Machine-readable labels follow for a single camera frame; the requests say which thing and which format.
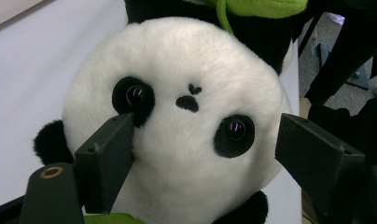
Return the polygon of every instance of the black ear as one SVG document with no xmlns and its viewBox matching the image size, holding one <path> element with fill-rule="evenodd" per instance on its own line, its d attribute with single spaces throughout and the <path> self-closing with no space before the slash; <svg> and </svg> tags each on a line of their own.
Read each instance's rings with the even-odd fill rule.
<svg viewBox="0 0 377 224">
<path fill-rule="evenodd" d="M 66 144 L 63 122 L 54 120 L 46 124 L 34 140 L 36 156 L 45 164 L 54 162 L 73 163 L 74 159 Z"/>
<path fill-rule="evenodd" d="M 216 220 L 213 224 L 264 224 L 267 215 L 267 196 L 260 190 L 244 204 Z"/>
</svg>

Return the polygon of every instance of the black cloth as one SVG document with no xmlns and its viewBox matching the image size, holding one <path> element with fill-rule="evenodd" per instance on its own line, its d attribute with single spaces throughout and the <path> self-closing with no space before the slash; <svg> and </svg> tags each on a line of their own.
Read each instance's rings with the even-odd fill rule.
<svg viewBox="0 0 377 224">
<path fill-rule="evenodd" d="M 368 100 L 354 116 L 347 109 L 312 105 L 308 120 L 364 153 L 370 164 L 377 164 L 377 99 Z"/>
</svg>

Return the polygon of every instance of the white wall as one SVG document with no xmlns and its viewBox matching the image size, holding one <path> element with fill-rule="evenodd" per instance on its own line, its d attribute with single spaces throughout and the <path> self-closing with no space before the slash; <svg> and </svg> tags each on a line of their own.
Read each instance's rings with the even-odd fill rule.
<svg viewBox="0 0 377 224">
<path fill-rule="evenodd" d="M 69 83 L 94 45 L 123 29 L 123 0 L 58 0 L 0 27 L 0 205 L 23 195 L 41 167 L 32 139 L 60 119 Z M 281 77 L 298 113 L 297 46 Z M 265 189 L 267 223 L 300 223 L 300 188 L 284 170 Z"/>
<path fill-rule="evenodd" d="M 17 16 L 41 1 L 42 0 L 0 0 L 0 24 Z"/>
</svg>

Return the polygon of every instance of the green fabric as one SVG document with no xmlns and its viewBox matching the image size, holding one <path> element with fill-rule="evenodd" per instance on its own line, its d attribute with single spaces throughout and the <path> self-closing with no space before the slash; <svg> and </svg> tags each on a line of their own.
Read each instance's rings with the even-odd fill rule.
<svg viewBox="0 0 377 224">
<path fill-rule="evenodd" d="M 85 224 L 145 224 L 145 222 L 123 213 L 113 213 L 107 216 L 85 216 Z"/>
<path fill-rule="evenodd" d="M 216 6 L 220 0 L 200 0 Z M 307 0 L 223 0 L 227 11 L 237 16 L 257 16 L 270 19 L 281 19 L 302 12 Z"/>
<path fill-rule="evenodd" d="M 229 20 L 227 19 L 226 7 L 227 0 L 217 0 L 216 13 L 218 21 L 220 22 L 220 25 L 224 30 L 232 34 L 232 29 Z"/>
</svg>

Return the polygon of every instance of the panda nose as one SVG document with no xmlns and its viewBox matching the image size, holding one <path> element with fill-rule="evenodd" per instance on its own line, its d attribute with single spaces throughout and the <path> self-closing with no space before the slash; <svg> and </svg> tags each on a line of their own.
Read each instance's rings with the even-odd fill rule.
<svg viewBox="0 0 377 224">
<path fill-rule="evenodd" d="M 193 113 L 196 113 L 200 109 L 195 98 L 189 95 L 177 98 L 176 105 Z"/>
</svg>

